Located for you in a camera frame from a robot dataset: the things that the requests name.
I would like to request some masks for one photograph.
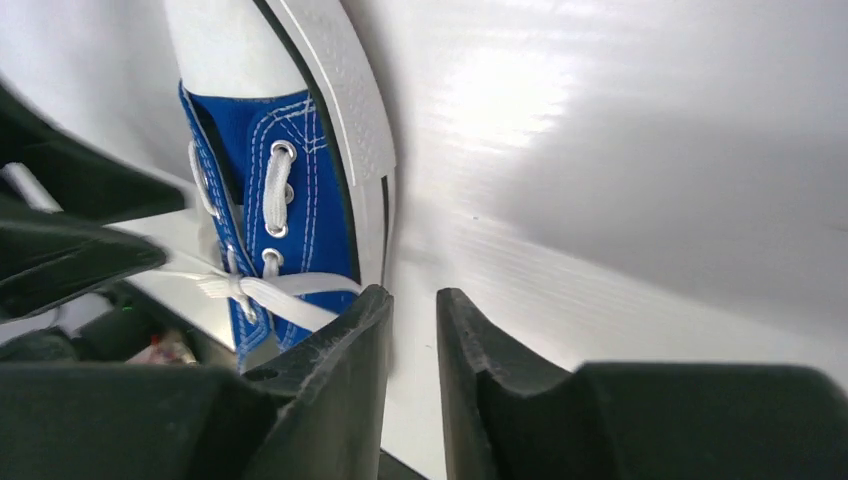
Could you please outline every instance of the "table surface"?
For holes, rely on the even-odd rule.
[[[848,384],[848,4],[343,3],[399,153],[389,452],[445,476],[434,315],[447,286],[566,368],[798,362]],[[0,76],[84,141],[187,185],[157,2],[0,12]],[[194,248],[191,212],[123,227]],[[223,301],[134,281],[231,344]]]

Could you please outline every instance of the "blue canvas fabric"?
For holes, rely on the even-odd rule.
[[[300,272],[336,273],[352,278],[353,263],[348,225],[345,219],[346,183],[339,182],[336,165],[327,148],[324,128],[315,102],[308,92],[267,99],[232,99],[192,95],[183,91],[183,106],[197,143],[201,168],[209,182],[209,197],[224,213],[216,221],[222,240],[236,250],[239,273],[260,276],[264,268],[262,251],[278,250],[284,258],[282,275]],[[216,166],[215,153],[202,132],[197,112],[212,118],[229,157],[229,168],[243,196],[232,202],[243,205],[244,221],[234,221],[234,206],[224,205],[223,176]],[[282,239],[265,231],[262,214],[265,174],[271,156],[271,144],[291,142],[297,149],[289,183],[294,200],[288,205],[289,234]],[[355,296],[347,292],[326,292],[304,296],[310,303],[341,313]],[[258,314],[251,325],[235,301],[230,301],[233,336],[240,364],[244,357],[273,331],[281,351],[296,345],[311,334],[253,304]]]

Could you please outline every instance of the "blue canvas shoe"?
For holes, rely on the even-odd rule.
[[[395,166],[341,5],[256,3],[166,1],[192,171],[226,272],[201,286],[230,299],[242,370],[382,283]]]

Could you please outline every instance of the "white rubber sole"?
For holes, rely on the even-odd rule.
[[[323,97],[350,188],[363,285],[382,283],[394,218],[395,150],[380,90],[338,0],[256,0],[297,49]],[[385,222],[383,178],[389,182]]]

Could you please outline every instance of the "shoelace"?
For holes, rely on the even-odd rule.
[[[192,175],[200,192],[200,201],[203,208],[212,217],[218,218],[221,213],[212,205],[208,193],[208,181],[200,169],[197,159],[195,143],[189,143],[189,163]],[[268,169],[265,175],[265,188],[262,195],[262,213],[265,218],[265,229],[269,235],[275,238],[283,238],[288,234],[288,204],[294,199],[294,190],[288,183],[292,163],[297,157],[297,150],[286,141],[274,142],[271,145]],[[208,241],[211,245],[217,244],[218,239],[214,234],[209,239],[201,238],[202,242]],[[230,271],[238,271],[236,267],[235,250],[232,245],[227,245],[227,264]],[[359,294],[362,287],[353,280],[333,273],[295,273],[280,275],[283,266],[283,256],[273,248],[266,248],[262,252],[265,267],[262,278],[245,277],[240,274],[227,273],[215,265],[203,261],[185,252],[178,252],[183,256],[210,268],[212,273],[208,275],[192,274],[186,272],[162,271],[164,274],[177,275],[197,281],[198,286],[210,298],[232,298],[237,301],[244,311],[248,321],[256,321],[256,312],[250,305],[250,300],[266,308],[278,317],[311,331],[316,331],[327,325],[336,318],[334,312],[324,310],[298,296],[321,292],[352,292]]]

